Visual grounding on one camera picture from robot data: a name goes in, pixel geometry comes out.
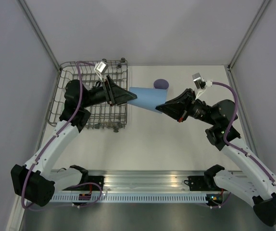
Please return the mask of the blue plastic cup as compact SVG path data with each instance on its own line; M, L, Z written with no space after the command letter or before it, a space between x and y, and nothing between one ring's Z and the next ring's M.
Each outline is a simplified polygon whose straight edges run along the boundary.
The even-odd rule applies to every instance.
M156 107L166 102L167 90L130 87L129 91L137 98L128 104L161 114Z

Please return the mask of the lavender plastic cup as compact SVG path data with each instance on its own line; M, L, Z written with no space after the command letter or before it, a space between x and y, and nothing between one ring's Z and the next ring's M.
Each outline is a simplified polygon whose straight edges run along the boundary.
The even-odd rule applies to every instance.
M153 87L155 89L167 90L169 88L169 83L165 79L157 79L154 81Z

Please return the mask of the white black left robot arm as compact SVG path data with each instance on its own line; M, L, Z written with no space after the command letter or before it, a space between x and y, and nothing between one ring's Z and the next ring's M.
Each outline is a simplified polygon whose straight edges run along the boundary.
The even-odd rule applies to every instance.
M66 84L64 97L63 112L49 140L24 165L11 169L14 191L21 196L24 209L29 207L26 200L43 207L56 192L73 187L85 190L89 185L88 170L72 165L53 173L53 166L88 122L91 113L87 107L104 102L120 105L137 98L136 94L117 86L110 77L90 90L81 79L71 80Z

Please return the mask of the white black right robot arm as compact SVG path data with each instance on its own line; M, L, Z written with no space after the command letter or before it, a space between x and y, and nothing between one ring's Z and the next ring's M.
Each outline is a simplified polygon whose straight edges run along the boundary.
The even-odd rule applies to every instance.
M210 124L206 137L224 155L230 158L246 175L247 181L233 177L224 167L215 165L204 173L204 186L209 190L223 188L249 204L256 216L267 226L276 225L276 176L250 150L240 133L233 128L237 119L238 98L222 100L213 106L195 98L192 89L156 106L167 116L184 122L188 117Z

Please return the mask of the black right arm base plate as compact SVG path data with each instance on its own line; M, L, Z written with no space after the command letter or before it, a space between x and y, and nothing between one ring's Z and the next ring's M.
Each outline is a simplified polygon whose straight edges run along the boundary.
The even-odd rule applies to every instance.
M205 182L204 176L188 176L188 185L192 192L211 190Z

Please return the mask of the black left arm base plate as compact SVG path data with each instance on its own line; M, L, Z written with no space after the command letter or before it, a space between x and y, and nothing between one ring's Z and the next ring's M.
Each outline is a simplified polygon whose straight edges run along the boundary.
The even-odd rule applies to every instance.
M89 176L88 182L95 183L95 184L99 185L99 187L102 189L104 186L104 179L105 179L104 176ZM93 185L93 184L87 185L86 189L87 189L87 191L90 191L90 190L99 191L98 186Z

